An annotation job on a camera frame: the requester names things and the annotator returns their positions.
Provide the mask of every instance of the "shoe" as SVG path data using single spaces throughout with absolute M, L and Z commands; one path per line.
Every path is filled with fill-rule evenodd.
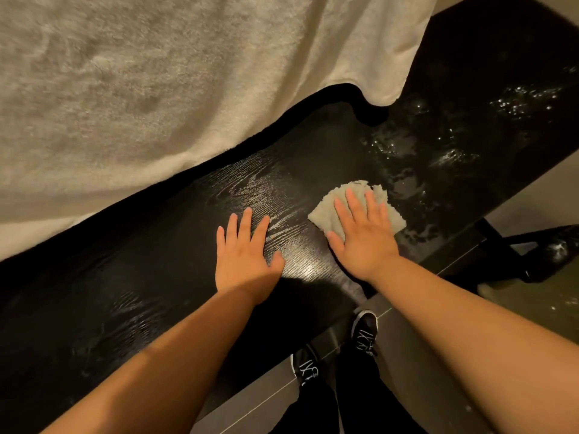
M 374 343 L 378 335 L 378 317 L 372 311 L 361 311 L 352 325 L 352 343 L 355 349 L 375 356 Z
M 318 355 L 311 345 L 306 344 L 305 347 L 292 354 L 289 359 L 293 374 L 300 385 L 304 385 L 320 375 Z

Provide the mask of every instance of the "wet surface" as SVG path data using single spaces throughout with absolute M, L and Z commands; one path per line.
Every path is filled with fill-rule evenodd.
M 577 150 L 577 109 L 575 27 L 532 0 L 437 15 L 388 110 L 353 86 L 328 88 L 238 148 L 0 263 L 4 427 L 39 431 L 203 304 L 215 230 L 251 205 L 256 220 L 271 216 L 266 255 L 280 249 L 286 270 L 223 366 L 211 410 L 369 294 L 307 221 L 330 189 L 382 184 L 408 222 L 402 252 L 422 262 Z

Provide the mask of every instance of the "towel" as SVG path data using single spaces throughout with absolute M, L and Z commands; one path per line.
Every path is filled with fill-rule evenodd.
M 0 260 L 332 84 L 393 103 L 436 0 L 0 0 Z

